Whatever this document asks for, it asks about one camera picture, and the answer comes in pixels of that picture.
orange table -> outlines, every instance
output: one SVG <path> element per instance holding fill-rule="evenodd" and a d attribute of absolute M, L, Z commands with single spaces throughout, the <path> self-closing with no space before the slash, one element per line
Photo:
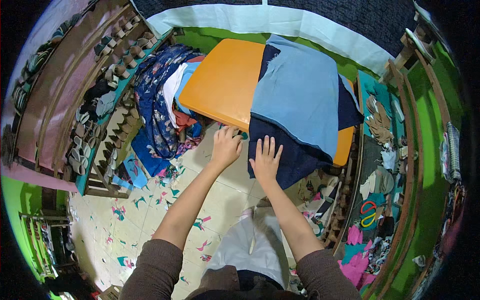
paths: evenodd
<path fill-rule="evenodd" d="M 180 94 L 188 109 L 248 132 L 253 93 L 258 83 L 265 45 L 226 38 L 218 43 L 192 74 Z M 338 132 L 334 165 L 344 166 L 353 127 Z"/>

floral print cloth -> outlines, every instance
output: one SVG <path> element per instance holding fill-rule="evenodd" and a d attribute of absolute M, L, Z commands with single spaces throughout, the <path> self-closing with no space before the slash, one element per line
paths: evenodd
<path fill-rule="evenodd" d="M 180 64 L 202 55 L 182 44 L 165 46 L 140 64 L 135 75 L 135 101 L 143 117 L 148 140 L 159 157 L 172 159 L 178 152 L 178 135 L 168 116 L 162 85 Z"/>

tiled floor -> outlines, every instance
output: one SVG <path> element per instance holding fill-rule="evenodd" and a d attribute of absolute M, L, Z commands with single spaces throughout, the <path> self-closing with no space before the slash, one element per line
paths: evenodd
<path fill-rule="evenodd" d="M 218 128 L 214 124 L 207 129 L 200 145 L 188 151 L 180 163 L 186 168 L 174 186 L 163 187 L 151 178 L 148 189 L 134 189 L 129 199 L 115 199 L 94 196 L 81 197 L 78 193 L 70 198 L 70 208 L 76 213 L 77 221 L 72 226 L 72 236 L 76 245 L 81 268 L 101 289 L 110 284 L 123 286 L 135 268 L 142 245 L 151 238 L 166 211 L 168 202 L 175 202 L 181 192 L 198 175 L 211 157 L 213 133 Z M 172 298 L 184 299 L 200 283 L 206 257 L 217 249 L 222 236 L 235 224 L 241 212 L 255 205 L 264 192 L 247 172 L 248 140 L 240 158 L 228 167 L 213 184 L 199 218 L 211 217 L 203 223 L 204 230 L 192 227 L 183 252 L 181 278 L 175 286 Z M 296 184 L 289 189 L 294 202 L 300 202 L 304 195 Z M 113 212 L 124 208 L 124 219 L 118 219 Z M 286 253 L 294 267 L 295 262 L 288 244 Z"/>

red scissors handle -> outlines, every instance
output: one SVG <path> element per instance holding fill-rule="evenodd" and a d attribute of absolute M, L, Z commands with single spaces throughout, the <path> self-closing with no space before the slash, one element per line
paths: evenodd
<path fill-rule="evenodd" d="M 370 203 L 372 206 L 370 206 L 369 209 L 367 209 L 367 210 L 364 211 L 363 209 L 364 209 L 365 205 L 367 205 L 368 203 Z M 360 207 L 360 213 L 361 213 L 361 214 L 365 214 L 365 213 L 367 213 L 368 211 L 370 211 L 370 210 L 372 210 L 372 209 L 376 209 L 376 208 L 377 208 L 377 205 L 376 205 L 373 201 L 367 201 L 367 202 L 365 202 L 364 204 L 362 204 L 362 206 Z"/>

orange scissors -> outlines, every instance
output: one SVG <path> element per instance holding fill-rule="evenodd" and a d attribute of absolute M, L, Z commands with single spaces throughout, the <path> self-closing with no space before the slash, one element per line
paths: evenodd
<path fill-rule="evenodd" d="M 370 206 L 367 210 L 363 210 L 365 208 L 365 205 L 367 204 L 371 204 L 372 206 Z M 361 225 L 363 227 L 368 227 L 370 226 L 371 224 L 373 224 L 373 222 L 375 221 L 375 213 L 377 211 L 377 204 L 375 204 L 373 201 L 367 201 L 365 202 L 364 204 L 362 204 L 362 206 L 360 207 L 360 213 L 363 215 L 363 214 L 366 214 L 367 212 L 371 211 L 372 209 L 374 209 L 373 211 L 373 214 L 369 215 L 368 217 L 362 219 L 361 221 Z M 372 219 L 368 224 L 365 225 L 365 220 L 367 219 Z"/>

